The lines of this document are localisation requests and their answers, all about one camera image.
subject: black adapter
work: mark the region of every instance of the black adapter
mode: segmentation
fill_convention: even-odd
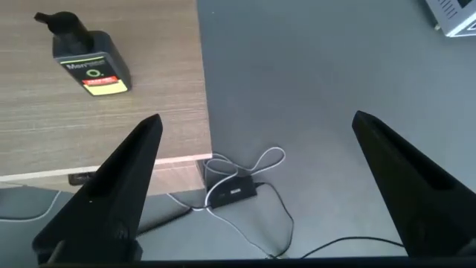
[[[210,207],[215,209],[224,205],[243,201],[257,195],[251,176],[234,177],[218,185],[210,194]]]

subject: yellow label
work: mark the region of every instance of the yellow label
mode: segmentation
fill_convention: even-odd
[[[115,94],[115,93],[121,93],[121,92],[127,91],[127,87],[126,85],[124,85],[124,82],[122,80],[118,80],[116,83],[112,83],[109,85],[102,85],[102,86],[84,85],[84,87],[94,96]]]

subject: cable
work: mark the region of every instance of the cable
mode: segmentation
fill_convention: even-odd
[[[283,153],[283,157],[281,157],[281,159],[272,164],[272,165],[269,165],[269,166],[266,166],[266,167],[263,167],[263,168],[260,168],[260,169],[257,169],[258,166],[260,165],[261,163],[261,160],[263,159],[263,157],[268,154],[269,152],[273,151],[273,150],[279,150],[281,153]],[[254,164],[253,167],[251,168],[246,168],[246,167],[243,167],[241,165],[238,165],[238,164],[235,164],[233,163],[229,158],[227,158],[226,156],[223,156],[222,154],[219,154],[219,153],[214,153],[213,154],[213,157],[218,157],[216,159],[209,159],[208,161],[205,161],[204,162],[204,168],[205,168],[205,174],[204,174],[204,178],[205,178],[205,181],[207,179],[207,171],[210,171],[212,173],[215,173],[215,174],[219,174],[219,175],[225,175],[226,177],[223,178],[223,179],[220,179],[219,182],[217,182],[212,188],[210,188],[210,190],[208,190],[206,196],[205,196],[205,201],[204,201],[204,206],[203,207],[191,207],[189,206],[188,204],[185,204],[184,202],[178,200],[176,197],[174,197],[173,195],[171,194],[168,194],[168,196],[174,200],[175,202],[177,202],[179,205],[185,207],[185,208],[191,208],[192,210],[194,211],[203,211],[203,210],[206,210],[208,213],[210,213],[210,215],[212,215],[213,217],[221,220],[222,222],[224,223],[227,223],[229,226],[231,226],[235,231],[237,231],[250,245],[254,246],[255,248],[257,248],[258,250],[260,250],[263,254],[266,255],[267,258],[277,258],[275,256],[273,256],[272,254],[269,254],[267,253],[266,250],[264,250],[263,248],[261,248],[260,246],[258,246],[257,244],[253,243],[251,240],[249,240],[246,235],[236,226],[234,225],[231,221],[229,220],[226,220],[225,218],[223,217],[220,217],[216,214],[214,214],[211,209],[210,209],[210,204],[208,203],[208,200],[210,199],[210,195],[211,193],[218,187],[220,186],[223,182],[226,182],[228,181],[229,179],[232,179],[234,178],[235,176],[238,176],[238,173],[240,170],[245,170],[247,172],[249,172],[250,176],[254,176],[254,175],[257,175],[258,173],[262,173],[264,171],[267,171],[267,170],[270,170],[276,166],[278,166],[279,164],[281,164],[284,159],[286,158],[286,152],[283,150],[283,148],[281,147],[270,147],[269,149],[267,149],[258,159],[258,161]],[[215,170],[213,168],[211,168],[209,166],[210,163],[212,162],[221,162],[221,163],[225,163],[225,164],[228,164],[228,165],[232,165],[234,167],[234,172],[233,173],[226,173],[226,172],[222,172],[222,171],[218,171],[218,170]]]
[[[251,242],[251,240],[249,240],[245,234],[243,234],[243,232],[236,226],[234,225],[231,221],[223,218],[223,217],[220,217],[216,214],[214,214],[209,208],[207,208],[207,211],[208,213],[210,213],[210,215],[214,216],[215,218],[217,218],[218,220],[221,220],[222,222],[224,223],[227,223],[229,226],[231,226],[235,231],[237,231],[245,240],[246,242],[248,242],[250,245],[254,246],[255,248],[257,248],[258,250],[260,250],[264,255],[266,255],[268,258],[275,258],[273,255],[269,254],[266,252],[266,250],[264,250],[263,248],[261,248],[260,246],[258,246],[257,244]]]
[[[276,163],[272,164],[272,165],[269,165],[267,167],[263,167],[263,168],[260,168],[257,170],[257,167],[258,165],[260,164],[261,162],[261,159],[263,159],[263,157],[271,152],[272,150],[279,150],[281,151],[281,153],[283,153],[283,157]],[[235,176],[238,175],[239,173],[239,170],[246,170],[250,173],[250,176],[253,176],[253,175],[256,175],[258,173],[261,173],[263,171],[266,171],[266,170],[269,170],[271,168],[274,168],[276,166],[278,166],[279,164],[281,164],[284,159],[286,158],[286,152],[281,148],[281,147],[271,147],[269,149],[267,149],[258,159],[258,161],[256,162],[256,164],[252,167],[252,168],[246,168],[246,167],[243,167],[243,166],[240,166],[238,164],[235,164],[233,163],[230,159],[228,159],[226,156],[223,156],[222,154],[219,154],[219,153],[214,153],[213,156],[218,156],[218,157],[221,157],[222,159],[210,159],[208,161],[206,161],[204,163],[204,167],[205,167],[205,178],[207,177],[207,170],[209,170],[210,172],[213,172],[213,173],[216,173],[216,174],[220,174],[220,175],[226,175],[225,178],[221,179],[219,182],[217,182],[208,192],[207,192],[207,195],[205,196],[205,207],[206,207],[206,210],[208,211],[208,213],[210,213],[210,215],[214,216],[215,218],[221,220],[222,222],[224,223],[227,223],[229,226],[231,226],[235,231],[237,231],[250,245],[254,246],[255,248],[257,248],[258,250],[260,250],[264,255],[266,255],[267,258],[276,258],[275,256],[273,256],[272,254],[269,254],[267,253],[266,250],[264,250],[263,248],[261,248],[260,246],[258,246],[257,244],[251,242],[251,240],[249,240],[246,235],[236,226],[234,225],[231,221],[229,220],[226,220],[225,218],[223,217],[220,217],[216,214],[214,214],[210,208],[209,208],[209,204],[208,204],[208,200],[210,199],[210,195],[211,193],[219,186],[221,185],[223,182],[226,182],[227,180],[231,179],[231,178],[234,178]],[[230,164],[230,165],[233,165],[234,166],[234,169],[235,169],[235,172],[234,173],[225,173],[225,172],[222,172],[222,171],[218,171],[218,170],[214,170],[213,168],[209,167],[208,165],[210,164],[210,162],[224,162],[224,163],[227,163],[227,164]]]
[[[307,252],[303,257],[301,257],[302,259],[311,255],[312,253],[315,253],[317,252],[318,250],[321,250],[325,247],[328,247],[334,243],[337,243],[339,241],[343,241],[343,240],[375,240],[375,241],[380,241],[380,242],[385,242],[385,243],[390,243],[392,245],[395,245],[395,246],[401,246],[402,248],[405,248],[405,246],[403,246],[402,244],[400,243],[397,243],[397,242],[394,242],[392,240],[387,240],[387,239],[384,239],[384,238],[378,238],[378,237],[341,237],[339,239],[336,239],[334,241],[330,241],[329,243],[326,243],[322,246],[319,246],[317,249],[313,249],[311,250],[310,252]]]
[[[289,239],[288,239],[288,243],[286,244],[286,246],[284,247],[284,249],[277,255],[274,256],[274,258],[279,258],[281,257],[282,255],[284,255],[288,249],[291,247],[291,243],[292,243],[292,236],[295,232],[295,219],[292,218],[291,216],[291,213],[289,213],[288,211],[288,208],[286,207],[286,205],[284,205],[284,201],[283,201],[283,198],[281,197],[280,193],[277,191],[277,189],[275,188],[274,185],[272,185],[271,183],[269,182],[257,182],[255,183],[256,187],[260,187],[261,185],[267,185],[269,187],[271,187],[274,192],[276,193],[277,195],[277,198],[280,200],[280,203],[281,205],[283,206],[284,208],[284,211],[286,212],[286,214],[288,215],[289,219],[291,220],[291,232],[289,233]]]
[[[183,206],[184,208],[190,208],[193,211],[203,211],[206,209],[206,207],[194,207],[188,204],[185,204],[184,202],[178,200],[176,197],[174,197],[172,194],[167,194],[168,197],[172,198],[173,201],[175,201],[177,204]]]
[[[145,226],[145,227],[141,227],[141,230],[138,231],[138,234],[137,234],[137,237],[141,237],[149,232],[152,232],[152,231],[155,231],[156,229],[159,229],[169,223],[172,223],[178,219],[181,219],[185,216],[187,216],[188,214],[192,213],[193,212],[193,209],[192,208],[188,208],[188,210],[180,213],[180,214],[177,214],[175,216],[172,216],[170,217],[169,219],[166,219],[166,220],[162,220],[161,222],[158,222],[158,223],[153,223],[153,224],[150,224],[148,226]]]
[[[57,201],[58,196],[61,194],[61,191],[58,191],[57,194],[54,196],[53,201],[51,201],[50,207],[43,213],[41,213],[38,216],[31,217],[31,218],[25,218],[25,219],[15,219],[15,218],[0,218],[0,223],[29,223],[35,220],[42,219],[48,213],[50,213],[51,209],[54,206],[54,203]]]
[[[257,170],[257,167],[258,165],[260,164],[261,162],[261,159],[263,159],[263,157],[271,152],[272,150],[279,150],[281,151],[281,153],[283,153],[283,157],[281,157],[281,159],[272,164],[272,165],[269,165],[267,167],[263,167],[263,168],[260,168]],[[218,156],[218,157],[221,157],[222,159],[210,159],[208,161],[206,161],[204,163],[204,167],[205,167],[205,178],[207,177],[207,170],[209,170],[210,172],[213,172],[215,174],[220,174],[220,175],[226,175],[225,178],[221,179],[219,182],[217,182],[208,192],[207,192],[207,195],[205,196],[205,207],[208,207],[208,200],[210,199],[210,195],[211,193],[213,192],[213,190],[215,190],[219,185],[221,185],[223,182],[226,182],[227,180],[231,179],[231,178],[234,178],[235,176],[238,175],[239,173],[239,170],[246,170],[248,171],[250,174],[250,176],[254,176],[254,175],[257,175],[258,173],[262,173],[263,171],[267,171],[267,170],[270,170],[276,166],[278,166],[279,164],[281,164],[284,159],[286,159],[286,152],[283,150],[283,148],[281,147],[271,147],[269,149],[267,149],[258,159],[258,161],[256,162],[256,164],[254,164],[254,166],[252,168],[246,168],[246,167],[242,167],[238,164],[235,164],[233,163],[230,159],[228,159],[226,156],[223,156],[222,154],[219,154],[219,153],[214,153],[213,156]],[[208,165],[210,164],[210,162],[224,162],[224,163],[227,163],[227,164],[230,164],[230,165],[233,165],[234,168],[235,168],[235,172],[234,173],[225,173],[225,172],[222,172],[222,171],[217,171],[217,170],[214,170],[213,168],[209,167]]]

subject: black plastic piece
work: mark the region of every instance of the black plastic piece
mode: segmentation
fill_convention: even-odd
[[[127,136],[94,178],[35,237],[33,250],[39,264],[55,249],[59,263],[140,260],[135,238],[161,135],[161,119],[154,115]]]
[[[474,256],[476,194],[378,118],[353,129],[408,255]]]
[[[90,179],[94,178],[95,172],[76,173],[68,175],[69,185],[78,186],[84,185]]]
[[[234,177],[217,186],[210,195],[210,207],[219,208],[257,195],[251,176]]]
[[[53,15],[38,12],[35,20],[45,23],[65,50],[72,54],[87,54],[94,47],[92,35],[73,13],[62,11]]]

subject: wooden desk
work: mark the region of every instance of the wooden desk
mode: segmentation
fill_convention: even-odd
[[[133,89],[92,97],[51,56],[36,12],[76,13],[111,35]],[[66,175],[96,170],[145,117],[164,133],[149,194],[202,188],[211,157],[194,0],[18,0],[0,10],[0,182],[66,191]]]

